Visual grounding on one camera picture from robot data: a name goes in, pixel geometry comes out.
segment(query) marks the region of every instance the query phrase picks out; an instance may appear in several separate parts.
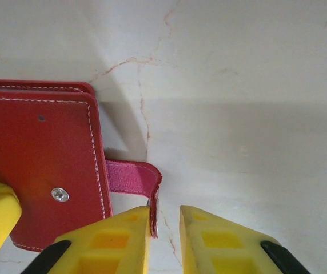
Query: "pink strap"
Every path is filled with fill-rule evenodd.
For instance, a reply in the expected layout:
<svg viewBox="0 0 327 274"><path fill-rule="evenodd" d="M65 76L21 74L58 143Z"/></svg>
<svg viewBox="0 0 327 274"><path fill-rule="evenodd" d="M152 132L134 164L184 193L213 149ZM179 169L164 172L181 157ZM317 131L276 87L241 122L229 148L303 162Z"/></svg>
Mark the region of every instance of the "pink strap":
<svg viewBox="0 0 327 274"><path fill-rule="evenodd" d="M158 187L162 175L149 163L106 160L107 177L112 192L137 194L150 199L151 234L157 237Z"/></svg>

